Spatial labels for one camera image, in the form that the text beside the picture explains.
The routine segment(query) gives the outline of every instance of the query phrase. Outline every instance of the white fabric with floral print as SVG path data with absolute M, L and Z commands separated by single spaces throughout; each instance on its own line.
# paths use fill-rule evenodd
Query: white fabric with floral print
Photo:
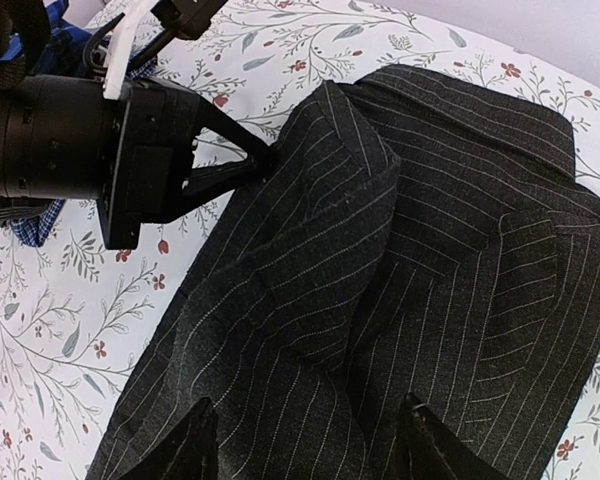
M 129 0 L 112 0 L 101 25 Z M 159 30 L 148 17 L 138 43 Z M 158 75 L 273 141 L 324 79 L 408 63 L 541 103 L 572 121 L 578 181 L 600 195 L 600 90 L 493 40 L 356 0 L 230 0 L 198 42 L 174 42 Z M 199 165 L 240 155 L 205 134 Z M 0 229 L 0 479 L 82 479 L 115 401 L 228 196 L 104 250 L 93 204 L 70 202 L 47 244 Z M 600 354 L 548 480 L 600 478 Z

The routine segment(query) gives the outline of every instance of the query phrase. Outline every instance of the dark gray jacket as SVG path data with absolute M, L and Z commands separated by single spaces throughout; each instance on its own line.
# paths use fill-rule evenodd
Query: dark gray jacket
M 600 199 L 575 183 L 570 124 L 391 66 L 323 84 L 276 148 L 275 176 L 234 195 L 174 298 L 88 479 L 129 472 L 205 397 L 220 478 L 396 478 L 409 392 L 502 475 L 539 479 L 600 346 Z

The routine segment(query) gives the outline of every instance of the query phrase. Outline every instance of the white cable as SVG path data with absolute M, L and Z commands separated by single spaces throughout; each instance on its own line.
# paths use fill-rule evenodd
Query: white cable
M 119 100 L 122 94 L 122 85 L 127 73 L 127 66 L 131 57 L 136 31 L 142 19 L 160 0 L 136 0 L 133 2 L 124 18 L 114 29 L 109 44 L 109 52 L 105 61 L 107 75 L 104 79 L 104 98 Z

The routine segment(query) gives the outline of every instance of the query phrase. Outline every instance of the pinstripe suit jacket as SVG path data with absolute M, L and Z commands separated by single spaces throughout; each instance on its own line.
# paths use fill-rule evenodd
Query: pinstripe suit jacket
M 482 460 L 539 479 L 600 345 L 600 199 L 570 124 L 391 66 L 293 112 L 133 372 L 89 480 L 202 397 L 221 478 L 395 478 L 414 392 Z

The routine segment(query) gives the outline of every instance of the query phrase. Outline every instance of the robotic arm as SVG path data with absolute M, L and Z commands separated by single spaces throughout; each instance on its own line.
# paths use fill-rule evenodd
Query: robotic arm
M 0 197 L 94 199 L 105 246 L 133 249 L 143 223 L 169 223 L 270 175 L 273 151 L 204 98 L 172 82 L 125 78 L 174 38 L 198 39 L 224 3 L 137 0 L 85 49 L 93 79 L 27 76 L 0 90 Z M 164 31 L 129 63 L 149 12 Z M 111 29 L 98 63 L 92 50 Z M 192 169 L 203 128 L 242 148 L 247 159 Z

